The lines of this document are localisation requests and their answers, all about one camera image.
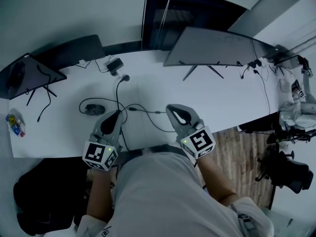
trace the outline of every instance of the black office chair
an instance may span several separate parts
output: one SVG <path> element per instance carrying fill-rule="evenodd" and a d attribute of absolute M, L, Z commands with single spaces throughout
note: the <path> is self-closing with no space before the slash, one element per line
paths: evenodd
<path fill-rule="evenodd" d="M 257 159 L 264 171 L 255 180 L 260 182 L 263 178 L 271 179 L 272 184 L 282 188 L 287 186 L 296 194 L 301 190 L 308 190 L 314 174 L 309 170 L 308 165 L 290 160 L 294 159 L 294 152 L 290 155 L 278 152 L 278 144 L 270 148 L 270 154 L 265 160 Z"/>

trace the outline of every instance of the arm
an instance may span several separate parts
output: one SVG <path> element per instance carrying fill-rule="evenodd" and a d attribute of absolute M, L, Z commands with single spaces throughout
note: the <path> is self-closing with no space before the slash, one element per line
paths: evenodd
<path fill-rule="evenodd" d="M 206 154 L 197 159 L 198 167 L 204 178 L 208 193 L 224 206 L 239 199 L 235 188 L 222 170 L 212 160 L 211 154 Z"/>
<path fill-rule="evenodd" d="M 110 172 L 94 170 L 87 215 L 109 222 L 113 215 Z"/>
<path fill-rule="evenodd" d="M 310 79 L 308 78 L 306 73 L 303 74 L 303 86 L 304 92 L 306 94 L 306 103 L 316 104 L 316 99 L 311 94 Z"/>

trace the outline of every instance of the monitor stand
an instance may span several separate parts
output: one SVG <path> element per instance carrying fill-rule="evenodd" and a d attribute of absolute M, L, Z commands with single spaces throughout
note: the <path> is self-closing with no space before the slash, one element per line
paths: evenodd
<path fill-rule="evenodd" d="M 198 65 L 194 65 L 194 66 L 192 66 L 191 67 L 191 69 L 189 70 L 189 72 L 186 74 L 186 76 L 183 78 L 183 81 L 186 79 L 186 78 L 188 78 L 188 76 L 194 71 L 194 69 L 196 69 L 197 68 L 197 66 Z M 218 73 L 212 66 L 210 66 L 210 65 L 207 65 L 212 71 L 214 71 L 218 76 L 220 76 L 222 79 L 224 79 L 223 77 L 222 77 L 222 75 L 220 74 L 220 73 Z"/>
<path fill-rule="evenodd" d="M 57 95 L 56 95 L 54 92 L 52 92 L 49 88 L 47 88 L 47 86 L 43 86 L 43 88 L 46 89 L 46 90 L 47 90 L 50 94 L 52 94 L 54 97 L 57 97 Z M 29 105 L 30 100 L 31 100 L 31 98 L 33 97 L 35 91 L 36 91 L 36 89 L 34 89 L 34 90 L 32 91 L 32 94 L 31 94 L 31 96 L 30 96 L 30 98 L 29 98 L 29 101 L 28 101 L 28 103 L 26 104 L 26 106 Z"/>

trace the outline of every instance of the gray carpet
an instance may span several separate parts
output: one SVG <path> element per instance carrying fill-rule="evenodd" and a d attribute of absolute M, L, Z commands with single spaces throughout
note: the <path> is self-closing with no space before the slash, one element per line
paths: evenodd
<path fill-rule="evenodd" d="M 20 176 L 34 168 L 42 159 L 13 158 L 8 125 L 0 114 L 0 237 L 28 237 L 20 228 L 13 197 L 13 186 Z"/>

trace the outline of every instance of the monitor leg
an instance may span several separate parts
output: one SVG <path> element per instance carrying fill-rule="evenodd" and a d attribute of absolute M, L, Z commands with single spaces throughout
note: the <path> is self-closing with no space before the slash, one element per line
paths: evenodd
<path fill-rule="evenodd" d="M 47 88 L 46 86 L 43 86 L 43 88 L 46 89 L 46 90 L 47 90 L 50 94 L 52 94 L 53 96 L 57 97 L 57 95 L 56 95 L 54 92 L 52 92 L 49 88 Z M 29 105 L 30 100 L 31 100 L 31 98 L 33 97 L 35 91 L 36 91 L 36 89 L 34 89 L 34 90 L 32 91 L 32 94 L 31 94 L 31 96 L 30 96 L 30 98 L 29 98 L 28 103 L 26 104 L 26 106 Z"/>
<path fill-rule="evenodd" d="M 183 78 L 183 81 L 188 78 L 188 76 L 194 71 L 194 69 L 197 68 L 197 65 L 194 65 L 190 68 L 189 72 L 186 74 L 186 76 Z"/>
<path fill-rule="evenodd" d="M 211 70 L 213 70 L 218 76 L 220 76 L 222 79 L 224 79 L 223 77 L 222 77 L 222 75 L 220 74 L 220 73 L 218 73 L 212 66 L 208 66 Z"/>
<path fill-rule="evenodd" d="M 30 98 L 29 98 L 29 101 L 28 101 L 28 103 L 26 104 L 26 106 L 28 106 L 28 105 L 29 105 L 30 100 L 31 100 L 31 98 L 33 97 L 33 95 L 34 95 L 35 91 L 36 91 L 36 89 L 34 89 L 34 90 L 32 91 L 32 94 L 31 94 L 31 96 L 30 96 Z"/>
<path fill-rule="evenodd" d="M 279 68 L 280 68 L 280 70 L 281 70 L 282 74 L 284 75 L 282 68 L 281 68 L 281 67 L 279 67 Z"/>
<path fill-rule="evenodd" d="M 46 86 L 43 86 L 43 88 L 46 89 L 53 96 L 57 97 L 57 95 L 54 92 L 52 92 L 49 88 L 47 88 Z"/>

